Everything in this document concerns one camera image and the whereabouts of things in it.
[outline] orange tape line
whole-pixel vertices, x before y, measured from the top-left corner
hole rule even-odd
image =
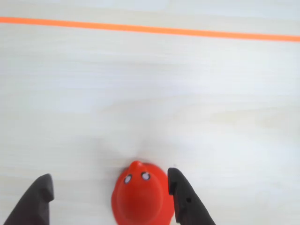
[[[201,37],[211,37],[211,38],[234,38],[234,39],[248,39],[248,40],[263,40],[263,41],[300,42],[300,36],[295,36],[295,35],[254,34],[254,33],[239,33],[239,32],[209,31],[209,30],[188,30],[188,29],[177,29],[177,28],[160,28],[160,27],[146,27],[146,26],[136,26],[136,25],[120,25],[120,24],[95,23],[95,22],[74,22],[74,21],[30,19],[30,18],[17,18],[17,17],[0,17],[0,23],[73,27],[73,28],[86,28],[86,29],[97,29],[97,30],[131,31],[131,32],[156,33],[156,34],[175,34],[175,35],[201,36]]]

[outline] red rubber duck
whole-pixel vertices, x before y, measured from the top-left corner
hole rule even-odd
[[[117,180],[112,211],[118,225],[169,225],[174,202],[167,175],[156,165],[134,161]]]

